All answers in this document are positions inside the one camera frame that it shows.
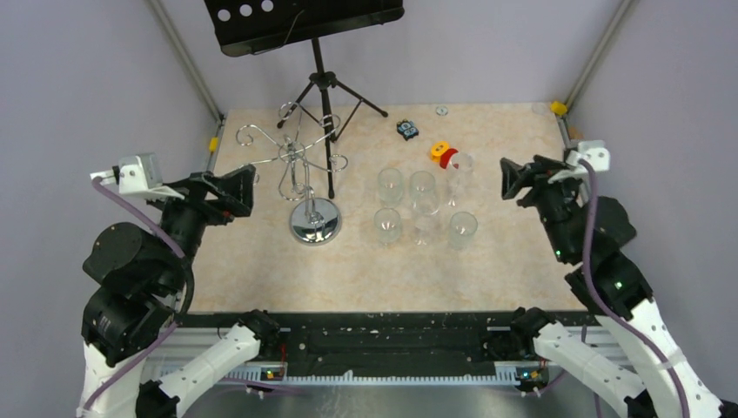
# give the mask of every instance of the white wall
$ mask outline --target white wall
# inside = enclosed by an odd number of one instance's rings
[[[74,415],[97,288],[82,262],[131,220],[88,173],[154,151],[174,180],[205,166],[213,132],[144,1],[3,1],[0,416]]]
[[[639,231],[626,254],[703,381],[736,401],[738,3],[639,2],[574,109],[604,139],[602,191]]]
[[[315,71],[309,42],[227,57],[202,0],[163,3],[224,110],[279,106]],[[564,100],[618,3],[406,0],[397,22],[323,38],[325,67],[382,105]]]

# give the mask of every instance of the music stand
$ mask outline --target music stand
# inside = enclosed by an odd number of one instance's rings
[[[358,100],[338,133],[331,133],[331,125],[325,124],[325,134],[329,134],[325,141],[328,197],[333,199],[331,144],[339,139],[362,103],[385,118],[387,112],[341,83],[334,72],[325,71],[319,38],[398,20],[405,14],[402,0],[205,0],[205,6],[220,50],[229,57],[259,55],[287,44],[311,40],[316,72],[310,75],[310,82],[289,112],[295,110],[313,86],[320,90],[324,117],[329,118],[332,114],[329,87],[340,87]],[[312,114],[307,114],[319,122]],[[277,127],[281,128],[283,124],[283,120],[279,121]]]

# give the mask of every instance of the tripod leg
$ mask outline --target tripod leg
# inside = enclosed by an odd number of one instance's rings
[[[308,93],[308,91],[310,91],[310,89],[311,89],[311,88],[312,88],[312,87],[313,87],[314,85],[315,85],[315,83],[313,83],[313,82],[311,81],[311,82],[310,82],[310,83],[309,83],[309,84],[307,85],[307,87],[305,87],[305,89],[304,89],[304,90],[302,90],[302,92],[301,92],[301,93],[300,93],[300,95],[298,96],[298,99],[297,99],[297,100],[295,100],[295,101],[294,101],[294,102],[292,103],[292,106],[290,106],[290,110],[289,110],[289,111],[287,112],[287,114],[288,114],[288,115],[291,115],[291,114],[292,114],[292,113],[293,113],[293,112],[295,111],[295,109],[297,109],[297,107],[298,107],[298,103],[301,103],[301,102],[302,102],[302,99],[303,99],[303,98],[305,98],[305,96],[307,96],[307,93]],[[284,121],[284,120],[280,120],[280,121],[279,121],[279,122],[277,123],[277,129],[282,129],[282,126],[284,126],[284,125],[285,125],[285,121]]]
[[[375,105],[374,103],[370,102],[369,100],[366,100],[365,97],[361,96],[356,91],[353,91],[351,88],[349,88],[349,86],[341,83],[338,79],[336,79],[336,85],[338,87],[344,89],[348,94],[350,94],[350,95],[354,96],[355,98],[357,98],[358,100],[361,100],[362,102],[366,103],[366,105],[368,105],[369,107],[371,107],[372,109],[374,109],[375,111],[377,111],[380,115],[384,116],[385,118],[389,115],[389,113],[387,113],[386,111],[381,110],[379,107],[377,107],[377,105]]]
[[[320,90],[320,97],[323,102],[323,116],[331,115],[331,98],[328,97],[327,88]],[[325,133],[334,131],[332,118],[330,122],[330,124],[326,124],[323,128]],[[325,166],[328,167],[328,198],[330,199],[333,199],[336,196],[336,192],[333,190],[333,172],[331,171],[333,168],[331,164],[331,142],[335,142],[335,137],[336,134],[334,132],[330,137],[325,139]]]

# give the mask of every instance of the drinking glass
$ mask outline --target drinking glass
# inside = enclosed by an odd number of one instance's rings
[[[448,223],[448,245],[455,250],[468,247],[477,232],[477,226],[477,219],[471,213],[455,213]]]
[[[414,172],[410,176],[410,199],[423,193],[435,193],[436,178],[430,172]]]
[[[474,160],[471,155],[465,152],[457,152],[451,156],[446,167],[449,206],[456,206],[459,197],[467,194],[473,169]]]
[[[377,228],[379,242],[389,246],[402,235],[402,218],[394,209],[379,209],[374,213],[374,227]]]
[[[384,207],[395,207],[402,200],[405,183],[402,173],[396,168],[386,168],[377,176],[379,183],[379,200]]]
[[[439,230],[439,197],[436,193],[423,193],[413,199],[413,223],[415,244],[427,245]]]

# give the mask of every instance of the beige tabletop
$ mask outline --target beige tabletop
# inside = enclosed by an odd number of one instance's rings
[[[192,311],[245,311],[253,308],[289,312],[351,311],[487,311],[516,307],[582,309],[563,277],[572,266],[556,262],[538,214],[514,200],[500,199],[500,158],[526,163],[534,154],[560,158],[561,138],[553,115],[539,115],[530,104],[450,104],[448,114],[436,105],[388,106],[382,118],[361,106],[333,147],[349,159],[335,174],[334,202],[343,214],[339,235],[324,246],[299,244],[288,219],[297,202],[280,198],[281,161],[257,165],[250,218],[228,226],[208,227],[194,265]],[[351,107],[334,112],[345,118]],[[405,141],[396,132],[407,118],[420,135]],[[235,141],[239,127],[255,124],[275,139],[295,132],[293,117],[276,128],[277,111],[231,111],[215,167],[224,174],[249,161],[277,155],[277,147],[254,135],[251,146]],[[300,142],[319,138],[320,129],[303,118]],[[413,172],[431,172],[444,195],[446,172],[428,158],[431,145],[445,140],[474,158],[469,196],[452,208],[443,205],[447,225],[454,212],[473,213],[479,221],[472,246],[448,248],[444,234],[429,246],[413,244],[409,198],[397,208],[404,222],[398,242],[382,247],[376,240],[373,214],[380,209],[376,178],[396,167],[406,180]],[[308,158],[325,166],[325,147],[308,150]],[[324,172],[311,170],[311,185],[327,196]]]

